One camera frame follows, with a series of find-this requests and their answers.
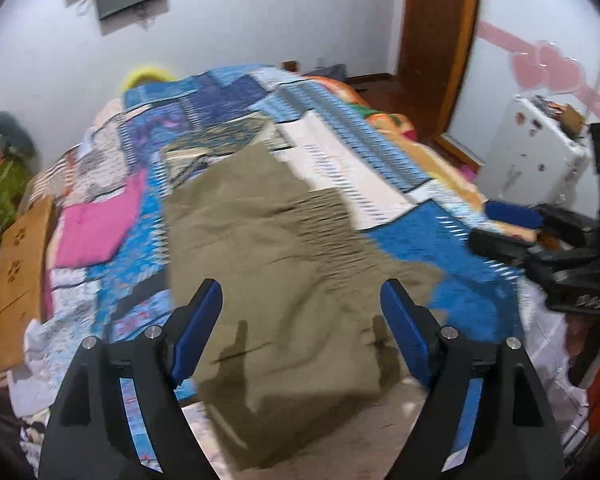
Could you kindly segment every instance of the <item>paw print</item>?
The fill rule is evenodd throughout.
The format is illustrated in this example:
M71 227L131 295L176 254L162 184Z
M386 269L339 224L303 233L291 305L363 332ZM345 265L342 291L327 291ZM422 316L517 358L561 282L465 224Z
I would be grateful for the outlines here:
M22 260L13 260L9 272L7 272L7 283L12 283L16 279L16 274L20 272L20 264Z
M17 233L16 233L16 237L13 240L13 245L15 245L16 247L20 245L20 242L22 241L22 239L24 238L24 235L27 232L27 228L23 227L21 228Z

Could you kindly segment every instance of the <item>cardboard box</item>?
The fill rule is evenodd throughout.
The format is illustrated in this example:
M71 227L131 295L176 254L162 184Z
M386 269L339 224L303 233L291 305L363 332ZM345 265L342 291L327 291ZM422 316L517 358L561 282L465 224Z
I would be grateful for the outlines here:
M45 250L53 200L39 200L2 235L0 242L0 371L23 364L24 332L43 320Z

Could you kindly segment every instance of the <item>beige fabric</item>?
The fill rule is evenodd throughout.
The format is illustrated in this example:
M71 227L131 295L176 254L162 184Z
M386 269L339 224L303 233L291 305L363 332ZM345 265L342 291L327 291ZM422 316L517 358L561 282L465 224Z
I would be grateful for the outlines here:
M176 304L206 277L222 286L195 379L238 468L290 456L397 383L404 364L379 288L398 277L426 304L441 273L357 234L336 190L308 191L256 144L178 188L164 208Z
M338 188L356 229L386 224L416 206L345 146L316 112L280 128L296 147L275 152L276 158L312 189Z

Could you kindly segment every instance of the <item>brown cloth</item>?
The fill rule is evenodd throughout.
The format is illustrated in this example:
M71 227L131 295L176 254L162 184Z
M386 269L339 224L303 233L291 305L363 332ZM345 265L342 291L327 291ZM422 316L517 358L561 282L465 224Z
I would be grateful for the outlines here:
M309 191L256 144L179 187L164 208L176 304L204 278L222 286L194 379L237 468L288 458L404 374L380 286L397 277L427 304L442 273L394 260L355 232L337 190Z

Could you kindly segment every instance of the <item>door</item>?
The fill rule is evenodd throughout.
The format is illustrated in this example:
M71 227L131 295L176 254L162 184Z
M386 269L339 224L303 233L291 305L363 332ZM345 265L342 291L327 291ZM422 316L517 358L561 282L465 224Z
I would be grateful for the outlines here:
M406 0L398 80L418 140L446 129L474 35L478 0Z

